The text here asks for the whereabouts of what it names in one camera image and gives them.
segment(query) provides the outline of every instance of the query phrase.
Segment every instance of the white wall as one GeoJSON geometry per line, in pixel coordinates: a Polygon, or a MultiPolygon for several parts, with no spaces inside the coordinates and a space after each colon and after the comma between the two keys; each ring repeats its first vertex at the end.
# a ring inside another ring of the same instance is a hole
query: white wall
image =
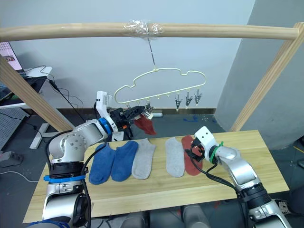
{"type": "MultiPolygon", "coordinates": [[[[256,0],[248,24],[293,27],[304,21],[303,9],[303,0],[256,0]]],[[[225,130],[235,122],[282,43],[242,40],[215,112],[225,130]]],[[[286,147],[304,135],[303,59],[304,44],[242,127],[243,131],[258,129],[269,149],[286,147]]]]}
{"type": "MultiPolygon", "coordinates": [[[[157,22],[247,24],[255,0],[7,0],[0,3],[2,27],[69,22],[157,22]]],[[[24,68],[53,67],[59,87],[92,107],[96,91],[114,93],[134,77],[152,70],[147,41],[140,38],[64,38],[11,43],[24,68]]],[[[208,77],[199,107],[216,108],[235,58],[240,39],[158,38],[152,41],[157,67],[199,70],[208,77]]],[[[200,84],[200,77],[176,73],[155,74],[139,82],[137,89],[121,93],[134,99],[200,84]]],[[[181,93],[185,107],[185,93],[181,93]]],[[[55,107],[69,107],[50,90],[45,94],[55,107]]],[[[151,100],[154,107],[174,108],[174,97],[151,100]]]]}

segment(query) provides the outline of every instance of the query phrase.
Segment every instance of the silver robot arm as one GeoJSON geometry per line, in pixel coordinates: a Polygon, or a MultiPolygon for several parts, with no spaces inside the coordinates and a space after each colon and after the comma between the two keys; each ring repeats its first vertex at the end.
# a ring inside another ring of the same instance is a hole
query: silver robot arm
{"type": "Polygon", "coordinates": [[[88,170],[87,164],[83,163],[87,148],[106,140],[111,134],[117,134],[130,125],[130,120],[146,113],[144,106],[125,111],[119,108],[108,113],[108,101],[107,93],[99,91],[96,103],[101,118],[88,120],[70,132],[59,133],[47,144],[46,148],[53,159],[48,161],[49,175],[44,177],[48,185],[43,220],[29,227],[56,228],[60,225],[73,228],[83,226],[90,220],[90,198],[85,182],[88,170]]]}
{"type": "Polygon", "coordinates": [[[235,148],[218,144],[207,127],[200,128],[194,136],[204,148],[204,157],[212,164],[217,162],[229,173],[242,200],[248,205],[249,217],[256,228],[291,228],[274,200],[271,200],[261,180],[251,165],[235,148]]]}

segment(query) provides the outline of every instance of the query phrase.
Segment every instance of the floor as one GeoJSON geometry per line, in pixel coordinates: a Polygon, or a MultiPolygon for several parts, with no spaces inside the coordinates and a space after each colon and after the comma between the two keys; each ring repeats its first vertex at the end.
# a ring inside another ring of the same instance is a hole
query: floor
{"type": "MultiPolygon", "coordinates": [[[[67,116],[74,124],[81,123],[79,117],[75,115],[67,116]]],[[[86,115],[86,119],[93,118],[92,115],[86,115]]],[[[23,173],[30,180],[38,180],[43,167],[46,164],[44,156],[45,142],[42,142],[38,149],[31,150],[29,145],[36,135],[33,127],[26,124],[30,123],[40,126],[44,121],[39,116],[31,116],[23,121],[10,141],[3,148],[3,151],[15,151],[24,156],[21,165],[8,168],[0,168],[0,172],[18,171],[23,173]]],[[[194,134],[201,126],[207,126],[211,132],[223,132],[223,129],[217,124],[213,115],[165,115],[160,118],[153,118],[153,124],[157,135],[154,137],[168,137],[176,135],[194,134]]],[[[132,126],[134,139],[147,137],[144,132],[135,126],[132,126]]],[[[300,143],[295,145],[304,149],[300,143]]],[[[276,161],[285,181],[290,189],[295,189],[304,184],[304,169],[300,168],[296,161],[304,159],[304,153],[297,151],[293,146],[283,150],[273,150],[271,154],[276,161]]],[[[26,182],[22,177],[9,173],[0,176],[0,227],[1,228],[22,228],[27,224],[22,224],[31,196],[36,187],[36,183],[26,182]]],[[[272,198],[287,199],[288,192],[272,194],[272,198]]],[[[244,227],[240,208],[235,199],[208,202],[201,204],[212,228],[242,228],[244,227]]],[[[112,228],[119,228],[125,215],[109,218],[112,228]]],[[[184,224],[180,217],[180,208],[158,209],[150,211],[151,228],[183,228],[184,224]]],[[[293,227],[304,227],[304,219],[298,217],[287,218],[293,227]]],[[[93,219],[92,228],[98,227],[100,219],[93,219]]],[[[104,222],[100,228],[108,227],[104,222]]]]}

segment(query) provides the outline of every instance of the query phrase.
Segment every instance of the wooden tabletop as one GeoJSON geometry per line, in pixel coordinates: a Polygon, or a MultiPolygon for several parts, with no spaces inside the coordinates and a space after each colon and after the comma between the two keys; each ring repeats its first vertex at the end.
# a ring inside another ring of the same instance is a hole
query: wooden tabletop
{"type": "MultiPolygon", "coordinates": [[[[225,146],[235,147],[241,151],[242,157],[253,166],[268,193],[289,190],[258,131],[216,133],[214,136],[217,142],[224,141],[225,146]]],[[[165,152],[167,139],[169,137],[149,139],[156,145],[156,150],[152,171],[146,180],[138,180],[130,176],[123,182],[115,182],[110,178],[103,184],[92,185],[87,175],[87,187],[94,204],[92,217],[236,198],[231,188],[208,179],[204,174],[190,176],[185,172],[179,178],[168,174],[165,152]]],[[[125,143],[126,141],[111,142],[110,145],[112,149],[116,149],[117,146],[125,143]]],[[[88,148],[85,160],[97,146],[98,144],[88,148]]],[[[204,160],[203,169],[209,167],[211,167],[210,163],[204,160]]],[[[230,181],[228,173],[220,166],[211,173],[230,181]]],[[[44,175],[48,175],[47,165],[41,174],[23,222],[41,220],[48,184],[43,181],[44,175]]]]}

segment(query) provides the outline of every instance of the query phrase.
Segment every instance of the monitor screen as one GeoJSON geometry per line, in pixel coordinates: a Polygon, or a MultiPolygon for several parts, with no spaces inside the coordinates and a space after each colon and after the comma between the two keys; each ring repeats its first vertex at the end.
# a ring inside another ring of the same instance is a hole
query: monitor screen
{"type": "Polygon", "coordinates": [[[18,73],[24,73],[9,42],[0,42],[0,55],[2,55],[18,73]]]}

